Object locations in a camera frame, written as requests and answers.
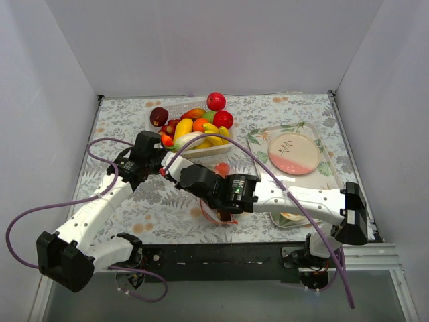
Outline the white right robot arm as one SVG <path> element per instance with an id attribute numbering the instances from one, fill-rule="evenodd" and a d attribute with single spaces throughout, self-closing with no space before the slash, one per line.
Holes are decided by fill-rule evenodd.
<path id="1" fill-rule="evenodd" d="M 179 189 L 200 198 L 221 219 L 242 213 L 304 216 L 316 230 L 303 250 L 304 261 L 310 266 L 321 265 L 343 245 L 368 242 L 367 206 L 354 182 L 342 189 L 310 189 L 286 186 L 273 174 L 221 177 L 200 164 L 176 166 L 170 174 Z"/>

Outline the red toy apple back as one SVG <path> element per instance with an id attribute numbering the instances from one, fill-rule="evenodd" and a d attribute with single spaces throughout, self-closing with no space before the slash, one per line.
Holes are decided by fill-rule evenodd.
<path id="1" fill-rule="evenodd" d="M 214 167 L 214 171 L 221 177 L 226 177 L 230 173 L 230 167 L 227 163 L 219 163 Z"/>

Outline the clear zip top bag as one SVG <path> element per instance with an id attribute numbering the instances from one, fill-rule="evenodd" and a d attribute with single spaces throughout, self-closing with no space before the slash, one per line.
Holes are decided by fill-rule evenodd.
<path id="1" fill-rule="evenodd" d="M 231 169 L 231 167 L 225 163 L 221 162 L 217 164 L 213 172 L 215 174 L 220 175 L 221 177 L 225 178 L 229 174 L 234 174 L 234 170 Z M 222 212 L 220 210 L 214 210 L 211 209 L 207 203 L 205 203 L 203 200 L 200 201 L 200 208 L 202 211 L 202 214 L 204 217 L 211 223 L 215 225 L 237 225 L 237 220 L 233 217 L 233 215 L 229 213 Z"/>

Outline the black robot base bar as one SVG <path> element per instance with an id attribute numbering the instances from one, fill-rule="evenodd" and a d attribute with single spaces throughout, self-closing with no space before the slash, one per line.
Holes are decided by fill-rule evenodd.
<path id="1" fill-rule="evenodd" d="M 134 268 L 168 282 L 279 281 L 321 290 L 332 260 L 305 257 L 305 243 L 151 244 L 137 250 Z"/>

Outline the dark purple toy plum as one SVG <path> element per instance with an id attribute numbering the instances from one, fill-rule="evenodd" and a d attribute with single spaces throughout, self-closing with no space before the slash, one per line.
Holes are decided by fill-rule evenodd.
<path id="1" fill-rule="evenodd" d="M 225 211 L 218 211 L 217 217 L 221 223 L 231 222 L 231 214 Z"/>

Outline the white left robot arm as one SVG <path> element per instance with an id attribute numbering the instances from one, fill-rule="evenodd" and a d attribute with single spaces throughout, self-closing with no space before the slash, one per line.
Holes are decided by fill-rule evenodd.
<path id="1" fill-rule="evenodd" d="M 159 134 L 142 131 L 108 167 L 90 200 L 54 233 L 43 232 L 36 241 L 39 271 L 72 292 L 81 291 L 93 274 L 113 266 L 140 268 L 142 241 L 118 233 L 94 245 L 95 235 L 115 212 L 145 182 L 157 174 L 166 155 Z"/>

